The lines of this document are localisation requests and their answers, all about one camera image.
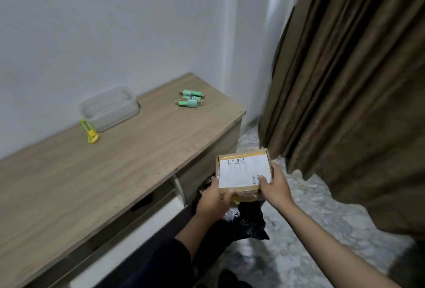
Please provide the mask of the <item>white desk drawer front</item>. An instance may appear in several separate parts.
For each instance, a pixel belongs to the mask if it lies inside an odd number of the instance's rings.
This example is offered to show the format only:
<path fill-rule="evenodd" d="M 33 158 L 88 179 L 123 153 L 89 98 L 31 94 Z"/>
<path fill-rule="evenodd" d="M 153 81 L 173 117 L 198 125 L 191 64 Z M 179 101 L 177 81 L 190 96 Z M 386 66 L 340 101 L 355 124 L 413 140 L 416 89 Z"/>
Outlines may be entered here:
<path fill-rule="evenodd" d="M 170 199 L 148 216 L 146 221 L 136 226 L 124 239 L 118 242 L 109 252 L 90 265 L 68 284 L 68 288 L 95 288 L 104 278 L 115 270 L 132 253 L 140 248 L 148 239 L 155 235 L 184 208 L 181 194 L 171 193 Z"/>

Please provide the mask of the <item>cardboard parcel with white label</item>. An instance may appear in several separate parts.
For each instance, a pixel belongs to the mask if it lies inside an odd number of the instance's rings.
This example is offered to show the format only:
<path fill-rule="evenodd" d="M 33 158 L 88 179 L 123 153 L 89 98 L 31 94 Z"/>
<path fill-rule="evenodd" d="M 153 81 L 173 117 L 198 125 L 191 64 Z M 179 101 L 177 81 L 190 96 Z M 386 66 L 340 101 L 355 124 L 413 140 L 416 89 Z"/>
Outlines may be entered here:
<path fill-rule="evenodd" d="M 260 190 L 259 176 L 263 176 L 268 183 L 273 180 L 274 171 L 267 148 L 217 156 L 215 177 L 219 193 L 224 195 L 233 189 L 232 200 L 237 205 L 265 200 Z"/>

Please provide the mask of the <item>person's right hand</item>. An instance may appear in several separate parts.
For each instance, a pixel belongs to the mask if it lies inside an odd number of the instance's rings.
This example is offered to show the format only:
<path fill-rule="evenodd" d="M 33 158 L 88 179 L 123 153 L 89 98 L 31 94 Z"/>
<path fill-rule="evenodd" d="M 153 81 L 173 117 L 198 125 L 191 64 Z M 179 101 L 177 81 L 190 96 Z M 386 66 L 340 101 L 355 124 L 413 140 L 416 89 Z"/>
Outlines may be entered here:
<path fill-rule="evenodd" d="M 273 180 L 270 182 L 272 183 L 272 191 L 271 193 L 262 194 L 268 203 L 284 216 L 286 211 L 296 207 L 296 204 L 292 199 L 289 184 L 281 167 L 273 161 L 271 162 L 271 166 L 274 172 Z"/>

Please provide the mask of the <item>yellow utility knife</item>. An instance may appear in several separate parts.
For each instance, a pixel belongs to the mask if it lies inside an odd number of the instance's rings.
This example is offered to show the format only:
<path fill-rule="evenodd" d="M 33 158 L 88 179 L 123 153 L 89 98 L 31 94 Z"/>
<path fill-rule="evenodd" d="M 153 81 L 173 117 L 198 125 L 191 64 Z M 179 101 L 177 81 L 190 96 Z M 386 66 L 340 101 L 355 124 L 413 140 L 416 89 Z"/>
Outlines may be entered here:
<path fill-rule="evenodd" d="M 96 130 L 85 119 L 80 119 L 80 122 L 87 133 L 88 143 L 94 144 L 99 140 L 99 135 Z"/>

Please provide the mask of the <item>clear plastic container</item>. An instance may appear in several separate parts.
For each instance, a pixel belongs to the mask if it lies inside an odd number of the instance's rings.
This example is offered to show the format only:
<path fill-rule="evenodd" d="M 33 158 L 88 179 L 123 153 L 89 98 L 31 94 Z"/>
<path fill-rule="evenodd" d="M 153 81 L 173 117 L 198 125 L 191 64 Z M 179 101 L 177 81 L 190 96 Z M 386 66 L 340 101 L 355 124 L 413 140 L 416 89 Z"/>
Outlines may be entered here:
<path fill-rule="evenodd" d="M 140 107 L 128 87 L 116 86 L 83 100 L 78 110 L 95 131 L 103 132 L 137 115 Z"/>

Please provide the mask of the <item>brown curtain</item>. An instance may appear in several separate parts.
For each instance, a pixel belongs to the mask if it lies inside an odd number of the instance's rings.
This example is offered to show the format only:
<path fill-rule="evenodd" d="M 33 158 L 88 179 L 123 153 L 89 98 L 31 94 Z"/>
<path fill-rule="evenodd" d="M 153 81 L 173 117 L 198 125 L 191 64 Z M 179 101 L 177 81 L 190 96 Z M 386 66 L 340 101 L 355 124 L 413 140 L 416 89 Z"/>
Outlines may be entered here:
<path fill-rule="evenodd" d="M 258 135 L 288 173 L 425 241 L 425 0 L 297 0 Z"/>

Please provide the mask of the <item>person's dark sleeve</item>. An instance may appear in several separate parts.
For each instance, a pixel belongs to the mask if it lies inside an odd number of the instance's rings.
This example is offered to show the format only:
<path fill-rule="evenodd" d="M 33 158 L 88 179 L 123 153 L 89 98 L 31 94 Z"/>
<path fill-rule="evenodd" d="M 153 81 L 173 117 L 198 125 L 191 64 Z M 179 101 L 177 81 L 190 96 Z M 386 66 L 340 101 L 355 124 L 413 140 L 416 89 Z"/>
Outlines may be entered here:
<path fill-rule="evenodd" d="M 194 275 L 189 266 L 189 254 L 178 246 L 174 238 L 192 216 L 189 205 L 131 253 L 95 288 L 191 287 Z"/>

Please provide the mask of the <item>person's right forearm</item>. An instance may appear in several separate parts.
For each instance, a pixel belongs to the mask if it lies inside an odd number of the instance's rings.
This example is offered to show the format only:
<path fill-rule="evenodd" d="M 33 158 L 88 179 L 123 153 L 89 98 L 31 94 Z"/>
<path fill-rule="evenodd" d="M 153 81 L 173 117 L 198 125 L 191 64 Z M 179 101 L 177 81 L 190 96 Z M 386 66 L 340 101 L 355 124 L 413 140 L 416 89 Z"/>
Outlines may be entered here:
<path fill-rule="evenodd" d="M 401 288 L 336 240 L 293 201 L 276 209 L 334 288 Z"/>

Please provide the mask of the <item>wooden desk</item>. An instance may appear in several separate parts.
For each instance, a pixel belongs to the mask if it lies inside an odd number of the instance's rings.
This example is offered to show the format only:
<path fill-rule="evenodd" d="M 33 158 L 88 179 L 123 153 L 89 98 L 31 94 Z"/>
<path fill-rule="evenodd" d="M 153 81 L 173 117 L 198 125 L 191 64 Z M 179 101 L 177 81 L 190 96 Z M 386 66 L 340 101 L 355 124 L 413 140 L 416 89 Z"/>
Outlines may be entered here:
<path fill-rule="evenodd" d="M 180 90 L 205 93 L 197 108 Z M 224 134 L 245 106 L 187 73 L 137 97 L 134 117 L 88 144 L 81 126 L 0 160 L 0 288 L 63 260 Z"/>

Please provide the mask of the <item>person's left hand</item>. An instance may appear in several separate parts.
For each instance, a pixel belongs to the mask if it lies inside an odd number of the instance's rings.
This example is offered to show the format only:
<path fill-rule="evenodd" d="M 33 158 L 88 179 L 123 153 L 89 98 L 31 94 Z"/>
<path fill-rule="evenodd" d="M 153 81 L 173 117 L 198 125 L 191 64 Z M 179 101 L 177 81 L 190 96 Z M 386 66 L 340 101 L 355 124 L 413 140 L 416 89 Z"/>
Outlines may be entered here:
<path fill-rule="evenodd" d="M 196 208 L 196 213 L 213 214 L 220 217 L 220 219 L 223 218 L 230 209 L 230 205 L 223 205 L 220 202 L 219 194 L 218 183 L 214 180 L 214 182 L 211 182 L 211 185 L 203 191 Z"/>

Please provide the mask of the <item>person's left forearm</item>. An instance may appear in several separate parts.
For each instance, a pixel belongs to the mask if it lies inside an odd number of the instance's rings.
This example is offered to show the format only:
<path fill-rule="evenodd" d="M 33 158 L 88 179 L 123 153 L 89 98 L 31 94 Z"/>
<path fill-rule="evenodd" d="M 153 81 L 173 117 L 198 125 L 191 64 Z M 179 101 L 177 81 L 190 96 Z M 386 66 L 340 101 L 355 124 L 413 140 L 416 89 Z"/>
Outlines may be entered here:
<path fill-rule="evenodd" d="M 184 245 L 193 261 L 199 246 L 212 225 L 220 217 L 213 214 L 196 213 L 184 228 L 175 236 L 175 239 Z"/>

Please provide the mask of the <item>black plastic bag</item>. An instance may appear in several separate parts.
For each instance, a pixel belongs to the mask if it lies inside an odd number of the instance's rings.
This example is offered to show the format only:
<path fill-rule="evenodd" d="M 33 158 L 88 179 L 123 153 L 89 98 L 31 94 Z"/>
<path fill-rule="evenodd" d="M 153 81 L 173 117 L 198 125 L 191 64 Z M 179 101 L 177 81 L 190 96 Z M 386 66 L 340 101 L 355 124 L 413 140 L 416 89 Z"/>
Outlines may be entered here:
<path fill-rule="evenodd" d="M 224 216 L 208 230 L 204 241 L 229 246 L 232 242 L 247 238 L 269 240 L 261 209 L 263 203 L 253 201 L 231 204 Z"/>

